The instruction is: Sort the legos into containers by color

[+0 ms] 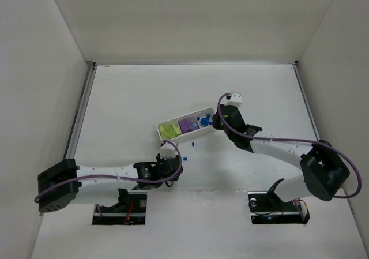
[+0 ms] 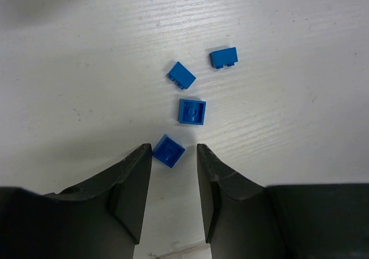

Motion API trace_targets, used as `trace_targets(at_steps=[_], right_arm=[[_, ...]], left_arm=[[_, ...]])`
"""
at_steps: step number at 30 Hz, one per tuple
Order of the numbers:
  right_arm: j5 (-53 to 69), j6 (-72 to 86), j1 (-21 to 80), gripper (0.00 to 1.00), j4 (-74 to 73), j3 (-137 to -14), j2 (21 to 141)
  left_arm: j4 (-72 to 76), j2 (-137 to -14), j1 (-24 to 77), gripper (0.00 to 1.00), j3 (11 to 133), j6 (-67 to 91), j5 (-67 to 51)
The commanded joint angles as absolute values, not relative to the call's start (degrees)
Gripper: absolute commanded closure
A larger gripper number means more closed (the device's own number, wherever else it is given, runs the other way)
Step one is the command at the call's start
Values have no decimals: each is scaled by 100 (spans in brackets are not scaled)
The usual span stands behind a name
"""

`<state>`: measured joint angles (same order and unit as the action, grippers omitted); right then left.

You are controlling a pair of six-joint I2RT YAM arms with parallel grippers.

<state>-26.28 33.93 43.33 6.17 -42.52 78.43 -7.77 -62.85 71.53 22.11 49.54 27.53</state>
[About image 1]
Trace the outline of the white three-compartment tray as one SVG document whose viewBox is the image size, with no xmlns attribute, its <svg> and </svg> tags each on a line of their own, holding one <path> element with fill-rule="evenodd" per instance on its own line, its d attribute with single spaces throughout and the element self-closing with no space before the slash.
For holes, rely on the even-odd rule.
<svg viewBox="0 0 369 259">
<path fill-rule="evenodd" d="M 159 122 L 156 129 L 161 142 L 185 142 L 200 138 L 213 131 L 213 108 L 205 108 L 179 117 Z"/>
</svg>

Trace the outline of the green lego brick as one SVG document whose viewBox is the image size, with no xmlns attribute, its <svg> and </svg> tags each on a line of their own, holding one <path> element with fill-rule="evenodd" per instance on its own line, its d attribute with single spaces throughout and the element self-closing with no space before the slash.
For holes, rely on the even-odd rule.
<svg viewBox="0 0 369 259">
<path fill-rule="evenodd" d="M 159 126 L 159 132 L 164 140 L 170 140 L 182 135 L 182 131 L 179 127 L 173 125 Z"/>
</svg>

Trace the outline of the purple patterned lego brick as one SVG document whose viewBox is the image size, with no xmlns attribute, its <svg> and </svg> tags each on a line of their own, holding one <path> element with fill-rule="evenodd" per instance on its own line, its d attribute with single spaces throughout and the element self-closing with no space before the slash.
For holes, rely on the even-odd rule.
<svg viewBox="0 0 369 259">
<path fill-rule="evenodd" d="M 189 119 L 183 119 L 178 121 L 179 128 L 183 134 L 195 131 L 199 129 L 198 123 Z"/>
</svg>

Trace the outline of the blue legos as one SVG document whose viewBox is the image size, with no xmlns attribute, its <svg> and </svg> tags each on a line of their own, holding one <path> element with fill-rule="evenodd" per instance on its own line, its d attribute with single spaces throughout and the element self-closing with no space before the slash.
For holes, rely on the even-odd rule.
<svg viewBox="0 0 369 259">
<path fill-rule="evenodd" d="M 200 127 L 208 127 L 213 125 L 212 116 L 210 114 L 197 116 L 197 122 Z"/>
</svg>

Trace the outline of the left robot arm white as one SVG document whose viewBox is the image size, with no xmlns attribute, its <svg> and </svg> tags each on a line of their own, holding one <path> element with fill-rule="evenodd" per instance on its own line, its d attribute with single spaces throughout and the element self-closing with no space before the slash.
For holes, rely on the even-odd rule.
<svg viewBox="0 0 369 259">
<path fill-rule="evenodd" d="M 98 204 L 111 207 L 126 200 L 125 193 L 160 188 L 179 179 L 182 157 L 138 162 L 123 167 L 95 168 L 65 159 L 37 177 L 35 203 L 40 213 L 50 213 L 70 204 Z"/>
</svg>

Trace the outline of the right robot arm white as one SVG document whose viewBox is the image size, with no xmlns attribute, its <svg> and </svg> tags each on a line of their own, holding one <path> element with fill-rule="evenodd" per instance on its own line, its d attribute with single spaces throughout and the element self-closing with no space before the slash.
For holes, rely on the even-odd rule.
<svg viewBox="0 0 369 259">
<path fill-rule="evenodd" d="M 222 130 L 233 144 L 244 151 L 266 155 L 288 163 L 301 174 L 278 179 L 268 190 L 282 202 L 314 196 L 330 201 L 350 176 L 350 172 L 328 142 L 275 141 L 261 127 L 246 124 L 234 105 L 219 105 L 213 128 Z"/>
</svg>

